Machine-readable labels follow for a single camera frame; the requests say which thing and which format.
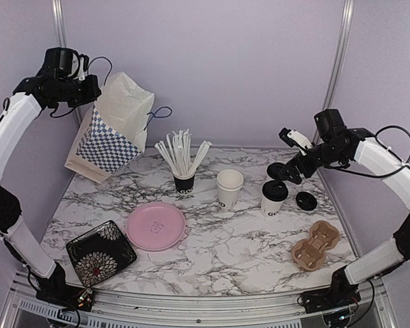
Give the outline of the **white paper coffee cup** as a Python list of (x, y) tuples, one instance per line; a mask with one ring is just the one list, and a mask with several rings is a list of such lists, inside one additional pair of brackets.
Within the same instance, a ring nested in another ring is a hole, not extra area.
[(279, 171), (267, 171), (267, 180), (274, 180), (274, 181), (280, 181), (280, 182), (285, 182), (286, 180), (281, 178), (279, 175)]
[(264, 217), (274, 217), (278, 214), (283, 203), (283, 200), (274, 201), (263, 195), (261, 199), (260, 212)]

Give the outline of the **bundle of wrapped white straws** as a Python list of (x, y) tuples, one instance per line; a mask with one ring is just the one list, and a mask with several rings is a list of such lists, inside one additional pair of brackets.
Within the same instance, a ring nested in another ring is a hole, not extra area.
[(154, 147), (167, 162), (175, 176), (187, 177), (194, 175), (212, 145), (210, 141), (204, 140), (192, 158), (191, 133), (187, 129), (173, 131), (172, 135), (167, 134), (165, 140), (158, 141)]

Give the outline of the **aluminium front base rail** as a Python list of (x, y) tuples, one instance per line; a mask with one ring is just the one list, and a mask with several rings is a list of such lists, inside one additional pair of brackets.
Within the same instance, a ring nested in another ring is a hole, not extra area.
[(298, 292), (226, 297), (147, 295), (96, 289), (89, 312), (61, 312), (36, 299), (25, 272), (18, 272), (0, 315), (0, 327), (397, 327), (381, 281), (359, 288), (361, 301), (308, 314)]

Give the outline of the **right aluminium frame post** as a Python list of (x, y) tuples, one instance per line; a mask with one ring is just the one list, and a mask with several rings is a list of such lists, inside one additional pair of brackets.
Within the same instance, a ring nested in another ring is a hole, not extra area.
[(333, 105), (333, 100), (336, 95), (340, 75), (342, 73), (346, 59), (346, 52), (349, 45), (354, 9), (354, 0), (343, 1), (342, 15), (338, 31), (338, 39), (336, 42), (336, 49), (331, 67), (331, 74), (329, 75), (325, 97), (320, 108), (322, 111), (332, 108)]

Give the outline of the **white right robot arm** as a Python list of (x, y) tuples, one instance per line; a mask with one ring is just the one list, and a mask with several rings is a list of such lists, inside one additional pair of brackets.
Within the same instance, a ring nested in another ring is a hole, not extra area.
[(329, 305), (339, 306), (356, 286), (389, 273), (389, 288), (405, 283), (400, 264), (410, 260), (410, 154), (393, 154), (375, 133), (365, 128), (333, 131), (313, 143), (295, 129), (277, 136), (296, 153), (279, 173), (295, 185), (320, 172), (342, 211), (361, 255), (331, 278), (325, 291)]

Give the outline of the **pink round plate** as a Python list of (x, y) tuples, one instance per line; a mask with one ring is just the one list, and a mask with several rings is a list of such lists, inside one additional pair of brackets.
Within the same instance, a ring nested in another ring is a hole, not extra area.
[(186, 230), (186, 219), (174, 205), (150, 202), (138, 206), (125, 225), (129, 241), (146, 251), (163, 251), (177, 244)]

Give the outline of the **blue checkered paper bag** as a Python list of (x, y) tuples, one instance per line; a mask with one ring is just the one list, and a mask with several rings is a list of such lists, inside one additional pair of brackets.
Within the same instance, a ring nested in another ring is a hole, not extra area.
[(64, 167), (98, 184), (146, 150), (151, 120), (167, 118), (170, 107), (154, 110), (154, 93), (125, 72), (108, 77), (87, 111)]

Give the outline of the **stack of black lids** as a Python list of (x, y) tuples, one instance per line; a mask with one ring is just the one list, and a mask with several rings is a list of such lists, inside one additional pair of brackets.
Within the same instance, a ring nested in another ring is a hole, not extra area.
[(300, 209), (306, 211), (312, 211), (318, 205), (316, 198), (311, 193), (305, 191), (301, 191), (297, 194), (296, 203)]

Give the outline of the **brown cardboard cup carrier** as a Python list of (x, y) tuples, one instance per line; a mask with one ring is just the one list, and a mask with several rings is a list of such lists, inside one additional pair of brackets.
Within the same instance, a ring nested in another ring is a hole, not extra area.
[(309, 231), (310, 236), (298, 241), (291, 250), (294, 263), (305, 271), (316, 271), (325, 263), (326, 251), (340, 240), (339, 230), (327, 221), (317, 221)]

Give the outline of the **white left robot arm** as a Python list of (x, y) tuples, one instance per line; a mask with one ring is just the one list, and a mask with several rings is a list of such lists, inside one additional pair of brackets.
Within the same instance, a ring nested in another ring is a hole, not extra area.
[(15, 166), (15, 150), (31, 124), (47, 108), (66, 103), (70, 108), (94, 102), (101, 94), (98, 77), (81, 78), (66, 73), (38, 74), (23, 79), (4, 100), (0, 115), (0, 236), (6, 247), (26, 265), (40, 284), (39, 289), (58, 304), (72, 299), (63, 267), (50, 257), (25, 223), (21, 203), (3, 183), (10, 167)]

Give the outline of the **stack of white paper cups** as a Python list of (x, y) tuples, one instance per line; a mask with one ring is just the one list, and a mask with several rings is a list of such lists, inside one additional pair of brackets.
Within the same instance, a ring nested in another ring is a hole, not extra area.
[(235, 169), (225, 169), (217, 174), (218, 200), (223, 209), (234, 208), (243, 183), (242, 173)]

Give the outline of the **black cup holding straws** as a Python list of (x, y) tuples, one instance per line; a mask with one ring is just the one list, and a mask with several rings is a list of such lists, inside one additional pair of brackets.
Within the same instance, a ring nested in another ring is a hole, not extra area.
[(195, 173), (184, 176), (173, 174), (176, 192), (180, 195), (188, 195), (192, 192), (195, 180)]

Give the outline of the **black floral square plate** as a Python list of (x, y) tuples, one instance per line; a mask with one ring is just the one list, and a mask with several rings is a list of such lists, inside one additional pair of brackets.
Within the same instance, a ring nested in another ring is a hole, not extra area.
[(71, 265), (85, 287), (95, 286), (137, 260), (118, 225), (106, 221), (66, 244)]

